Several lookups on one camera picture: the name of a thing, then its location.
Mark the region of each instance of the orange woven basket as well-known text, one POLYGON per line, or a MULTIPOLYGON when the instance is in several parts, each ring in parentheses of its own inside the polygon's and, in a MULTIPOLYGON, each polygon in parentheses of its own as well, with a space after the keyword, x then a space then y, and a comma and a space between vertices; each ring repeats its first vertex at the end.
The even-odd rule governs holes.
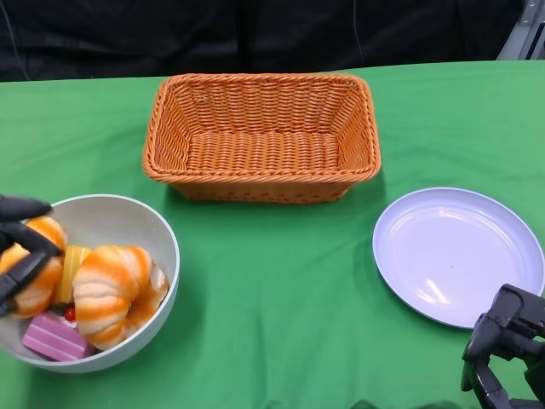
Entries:
POLYGON ((143 167, 189 199, 338 199, 381 167, 369 87, 335 74, 169 78, 157 93, 143 167))

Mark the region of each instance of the green table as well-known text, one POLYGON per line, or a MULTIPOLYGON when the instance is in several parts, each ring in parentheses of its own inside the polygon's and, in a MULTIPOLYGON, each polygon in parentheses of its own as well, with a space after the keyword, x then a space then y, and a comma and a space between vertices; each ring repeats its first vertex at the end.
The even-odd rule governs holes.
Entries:
MULTIPOLYGON (((406 307, 376 270, 371 235, 400 195, 453 186, 502 201, 545 239, 545 64, 352 72, 373 91, 383 172, 336 203, 302 207, 191 203, 147 179, 141 150, 159 78, 0 84, 2 193, 142 200, 182 254, 172 314, 133 359, 64 376, 0 354, 2 406, 477 407, 459 390, 468 332, 406 307)), ((511 395, 531 396, 520 363, 494 368, 511 395)))

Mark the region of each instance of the light purple plate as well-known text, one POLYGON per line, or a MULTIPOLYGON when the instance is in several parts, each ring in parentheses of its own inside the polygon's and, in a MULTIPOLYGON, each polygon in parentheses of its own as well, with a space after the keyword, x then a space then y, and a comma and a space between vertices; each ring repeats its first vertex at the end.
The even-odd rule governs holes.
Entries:
POLYGON ((542 294, 542 248, 510 209, 452 188, 407 194, 375 226, 376 265, 404 302, 432 320, 473 328, 503 284, 542 294))

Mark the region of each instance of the orange striped croissant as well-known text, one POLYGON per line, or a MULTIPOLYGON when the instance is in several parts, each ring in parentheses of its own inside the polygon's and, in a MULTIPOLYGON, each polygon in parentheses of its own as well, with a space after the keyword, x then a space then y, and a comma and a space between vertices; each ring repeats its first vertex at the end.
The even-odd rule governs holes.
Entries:
MULTIPOLYGON (((29 228, 45 236, 61 250, 66 249, 66 231, 51 217, 38 217, 27 223, 29 228)), ((28 254, 20 245, 13 245, 0 258, 0 274, 6 273, 14 264, 28 254)), ((53 296, 55 286, 62 275, 62 257, 49 260, 40 274, 14 297, 17 306, 14 316, 32 317, 45 311, 53 296)))
POLYGON ((83 261, 73 280, 77 328, 98 349, 110 349, 138 331, 169 289, 140 247, 103 245, 83 261))

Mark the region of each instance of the plate rim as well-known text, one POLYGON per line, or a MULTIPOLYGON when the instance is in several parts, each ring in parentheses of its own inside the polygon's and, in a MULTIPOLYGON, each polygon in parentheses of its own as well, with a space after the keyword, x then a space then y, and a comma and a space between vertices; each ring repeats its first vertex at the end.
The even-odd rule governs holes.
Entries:
POLYGON ((541 247, 541 244, 539 243, 539 240, 537 239, 536 235, 534 234, 534 232, 531 230, 531 228, 525 223, 524 220, 522 220, 520 218, 519 215, 517 215, 514 211, 512 211, 511 209, 509 209, 506 205, 498 202, 497 200, 489 197, 489 196, 486 196, 482 193, 477 193, 473 190, 467 190, 467 189, 461 189, 461 188, 458 188, 458 187, 427 187, 425 189, 419 189, 419 190, 415 190, 415 191, 412 191, 412 192, 409 192, 407 194, 404 194, 403 196, 397 198, 396 200, 394 200, 391 204, 388 205, 388 207, 386 209, 384 209, 381 213, 381 215, 379 216, 379 218, 376 220, 376 223, 375 223, 375 228, 373 229, 373 240, 372 240, 372 246, 373 246, 373 258, 375 259, 375 265, 378 269, 378 272, 379 274, 381 275, 382 279, 386 282, 387 286, 390 288, 390 290, 401 300, 403 301, 403 303, 405 305, 407 305, 408 307, 412 308, 414 311, 416 311, 418 314, 420 315, 423 315, 427 318, 429 318, 430 320, 433 320, 435 322, 439 322, 440 324, 443 324, 443 325, 447 325, 447 326, 450 326, 450 327, 454 327, 454 328, 461 328, 461 329, 468 329, 468 330, 472 330, 474 325, 471 325, 471 326, 465 326, 465 325, 456 325, 456 324, 451 324, 445 320, 440 320, 438 318, 435 318, 435 317, 432 317, 431 315, 429 314, 425 314, 423 313, 422 311, 420 311, 418 308, 412 306, 407 300, 405 300, 394 288, 393 288, 393 285, 392 283, 390 282, 390 280, 388 280, 385 276, 384 276, 384 273, 382 272, 381 270, 381 266, 379 265, 379 262, 378 260, 376 259, 376 247, 377 247, 377 241, 378 241, 378 238, 377 238, 377 231, 378 231, 378 228, 379 226, 382 224, 382 220, 383 218, 385 217, 385 215, 388 213, 389 210, 391 210, 391 208, 393 208, 398 202, 401 202, 402 200, 405 200, 407 199, 408 197, 410 196, 413 196, 413 195, 416 195, 418 193, 425 193, 425 192, 430 192, 430 191, 454 191, 454 192, 461 192, 461 193, 469 193, 469 194, 472 194, 472 195, 475 195, 475 196, 479 196, 483 199, 486 199, 486 200, 489 200, 490 202, 492 202, 493 204, 495 205, 498 205, 500 207, 502 207, 504 210, 506 210, 507 212, 511 213, 511 215, 513 215, 518 221, 520 224, 522 224, 522 226, 526 229, 526 231, 530 234, 531 238, 533 239, 533 242, 534 244, 537 246, 537 249, 539 250, 539 253, 541 255, 541 262, 542 262, 542 266, 543 266, 543 270, 542 270, 542 283, 540 285, 540 288, 539 288, 539 293, 537 294, 539 297, 542 295, 543 293, 543 290, 545 289, 545 256, 543 255, 543 248, 541 247))

